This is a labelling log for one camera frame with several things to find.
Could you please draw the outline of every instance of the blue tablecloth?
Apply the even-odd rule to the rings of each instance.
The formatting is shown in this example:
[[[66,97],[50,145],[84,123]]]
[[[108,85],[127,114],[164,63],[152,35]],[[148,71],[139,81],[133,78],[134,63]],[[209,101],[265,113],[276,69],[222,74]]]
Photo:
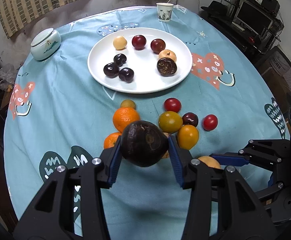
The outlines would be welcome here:
[[[175,87],[132,95],[101,86],[90,75],[88,53],[102,37],[132,27],[169,32],[187,44],[193,69]],[[64,164],[79,167],[100,156],[103,141],[115,132],[112,116],[124,99],[132,99],[143,120],[157,124],[165,99],[182,102],[180,114],[194,112],[200,121],[218,117],[193,157],[237,152],[249,139],[286,138],[285,122],[269,88],[246,57],[218,30],[186,8],[173,9],[172,20],[158,21],[156,8],[115,10],[58,28],[60,48],[38,62],[31,55],[20,68],[4,130],[4,159],[11,200],[20,218],[54,171]],[[270,172],[252,165],[240,170],[253,190],[267,186]],[[181,238],[190,191],[177,184],[169,159],[140,168],[122,161],[117,182],[102,190],[110,236],[119,239]],[[80,188],[75,191],[76,233],[80,234]],[[212,205],[211,233],[217,208]]]

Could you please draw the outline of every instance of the light blue ceramic jar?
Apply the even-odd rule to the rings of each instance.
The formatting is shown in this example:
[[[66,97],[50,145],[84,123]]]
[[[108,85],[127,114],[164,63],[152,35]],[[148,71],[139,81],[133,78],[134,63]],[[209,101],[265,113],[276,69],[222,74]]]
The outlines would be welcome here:
[[[61,36],[58,31],[49,28],[40,32],[31,42],[30,52],[34,59],[43,60],[51,56],[60,46]]]

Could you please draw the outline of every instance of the monitor screen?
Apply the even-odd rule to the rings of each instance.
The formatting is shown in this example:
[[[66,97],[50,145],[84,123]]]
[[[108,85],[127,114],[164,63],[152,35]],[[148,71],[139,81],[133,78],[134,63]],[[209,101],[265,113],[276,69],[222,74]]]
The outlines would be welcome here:
[[[271,20],[268,17],[247,2],[242,3],[237,18],[259,35],[262,35],[264,27],[269,28],[271,24]]]

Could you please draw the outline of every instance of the dark round fruit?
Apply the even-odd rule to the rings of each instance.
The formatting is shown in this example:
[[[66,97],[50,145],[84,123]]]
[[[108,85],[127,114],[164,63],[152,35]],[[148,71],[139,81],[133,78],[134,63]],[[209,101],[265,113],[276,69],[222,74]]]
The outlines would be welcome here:
[[[154,53],[159,54],[162,50],[165,49],[165,42],[161,39],[155,39],[151,41],[150,47]]]
[[[150,122],[132,122],[121,135],[120,152],[122,156],[140,167],[156,164],[168,148],[167,137]]]
[[[146,45],[146,38],[143,35],[136,35],[132,38],[132,46],[135,49],[143,49]]]
[[[193,125],[194,127],[197,127],[199,123],[198,116],[192,112],[188,112],[184,114],[184,116],[182,117],[182,120],[183,120],[183,124],[190,124],[190,125]]]
[[[109,78],[117,77],[119,74],[119,71],[120,71],[119,66],[114,62],[105,65],[103,68],[103,72]]]
[[[209,114],[203,119],[202,126],[206,131],[212,131],[218,125],[218,118],[214,114]]]
[[[181,102],[176,98],[168,98],[163,103],[164,110],[178,113],[181,110]]]
[[[116,63],[119,67],[121,67],[124,63],[127,62],[127,57],[126,55],[120,53],[115,55],[115,57],[113,58],[114,63]]]
[[[158,60],[157,69],[162,76],[171,76],[176,72],[177,67],[174,60],[163,57]]]
[[[119,78],[125,82],[131,82],[134,77],[134,71],[131,68],[125,67],[119,71]]]

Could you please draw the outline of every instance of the jar lid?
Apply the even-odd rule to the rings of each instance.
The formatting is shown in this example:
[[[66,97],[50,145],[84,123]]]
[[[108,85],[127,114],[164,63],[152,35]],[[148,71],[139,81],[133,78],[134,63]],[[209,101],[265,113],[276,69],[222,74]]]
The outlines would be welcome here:
[[[49,35],[53,32],[53,28],[45,29],[42,32],[40,32],[33,41],[31,42],[30,46],[34,47],[38,45],[41,41],[44,41]]]

